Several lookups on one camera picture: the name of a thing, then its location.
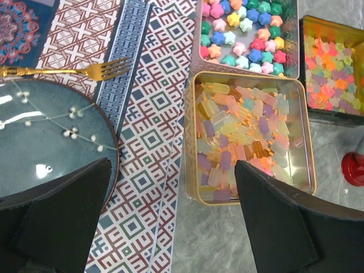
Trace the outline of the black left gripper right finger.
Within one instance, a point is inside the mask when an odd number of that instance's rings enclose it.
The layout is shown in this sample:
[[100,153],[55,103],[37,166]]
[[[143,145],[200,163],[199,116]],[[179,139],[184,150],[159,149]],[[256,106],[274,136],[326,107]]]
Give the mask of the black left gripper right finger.
[[363,272],[363,211],[309,195],[238,161],[235,178],[258,272]]

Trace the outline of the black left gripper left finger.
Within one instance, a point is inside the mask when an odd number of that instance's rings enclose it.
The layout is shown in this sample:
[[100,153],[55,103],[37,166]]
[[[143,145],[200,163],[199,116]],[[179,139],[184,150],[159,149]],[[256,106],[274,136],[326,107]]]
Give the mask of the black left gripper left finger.
[[1,198],[1,272],[34,258],[60,272],[83,272],[104,206],[111,162]]

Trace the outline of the metal scoop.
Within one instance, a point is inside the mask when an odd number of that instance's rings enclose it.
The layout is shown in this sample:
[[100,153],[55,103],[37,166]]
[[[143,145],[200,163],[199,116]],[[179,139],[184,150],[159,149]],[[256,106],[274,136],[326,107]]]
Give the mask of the metal scoop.
[[357,145],[357,147],[355,149],[354,155],[355,155],[356,161],[358,161],[358,162],[363,161],[363,157],[364,157],[364,138],[362,138],[359,141],[359,143],[358,143],[358,145]]

